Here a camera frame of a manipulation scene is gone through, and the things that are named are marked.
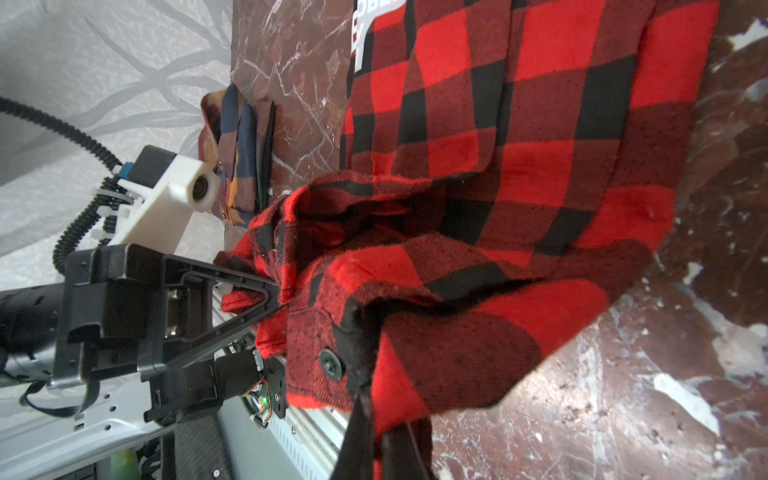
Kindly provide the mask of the red black plaid shirt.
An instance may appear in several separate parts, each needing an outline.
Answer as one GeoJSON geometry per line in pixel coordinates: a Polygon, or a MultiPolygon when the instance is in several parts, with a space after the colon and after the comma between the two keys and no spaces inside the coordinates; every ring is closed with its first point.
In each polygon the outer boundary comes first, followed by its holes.
{"type": "Polygon", "coordinates": [[[359,1],[340,168],[221,266],[280,286],[288,397],[402,424],[498,403],[672,228],[715,1],[359,1]]]}

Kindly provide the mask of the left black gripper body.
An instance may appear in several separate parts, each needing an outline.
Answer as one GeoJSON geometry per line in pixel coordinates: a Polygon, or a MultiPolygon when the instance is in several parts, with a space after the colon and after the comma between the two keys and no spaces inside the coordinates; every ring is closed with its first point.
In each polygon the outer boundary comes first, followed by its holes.
{"type": "Polygon", "coordinates": [[[50,385],[139,373],[147,381],[188,347],[198,315],[190,263],[134,245],[80,250],[65,263],[50,385]]]}

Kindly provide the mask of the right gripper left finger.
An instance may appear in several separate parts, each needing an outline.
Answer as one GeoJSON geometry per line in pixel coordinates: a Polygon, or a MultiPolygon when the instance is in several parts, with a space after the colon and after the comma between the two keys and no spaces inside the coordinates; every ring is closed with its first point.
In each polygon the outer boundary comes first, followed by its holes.
{"type": "Polygon", "coordinates": [[[375,431],[370,387],[355,397],[346,434],[331,480],[372,480],[374,477],[375,431]]]}

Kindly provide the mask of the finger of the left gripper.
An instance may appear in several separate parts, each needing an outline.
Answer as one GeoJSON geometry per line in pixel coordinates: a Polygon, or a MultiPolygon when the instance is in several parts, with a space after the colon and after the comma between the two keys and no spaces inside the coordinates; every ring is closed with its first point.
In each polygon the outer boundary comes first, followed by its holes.
{"type": "Polygon", "coordinates": [[[197,260],[163,256],[161,280],[164,366],[209,358],[281,308],[274,282],[197,260]]]}

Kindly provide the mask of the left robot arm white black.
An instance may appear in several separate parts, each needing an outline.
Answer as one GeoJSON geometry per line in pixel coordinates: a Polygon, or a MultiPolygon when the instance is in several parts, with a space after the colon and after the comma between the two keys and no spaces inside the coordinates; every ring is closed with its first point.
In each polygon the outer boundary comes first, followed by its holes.
{"type": "Polygon", "coordinates": [[[82,388],[73,406],[1,436],[5,479],[69,476],[115,451],[218,412],[263,377],[225,355],[279,310],[268,279],[138,245],[78,251],[61,283],[1,295],[1,383],[82,388]]]}

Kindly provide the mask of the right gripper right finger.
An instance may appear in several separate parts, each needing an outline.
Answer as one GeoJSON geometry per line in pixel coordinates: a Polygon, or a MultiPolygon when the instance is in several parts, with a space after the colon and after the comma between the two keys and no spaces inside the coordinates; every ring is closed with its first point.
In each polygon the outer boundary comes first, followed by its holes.
{"type": "Polygon", "coordinates": [[[434,479],[432,424],[421,419],[385,432],[381,438],[382,478],[434,479]]]}

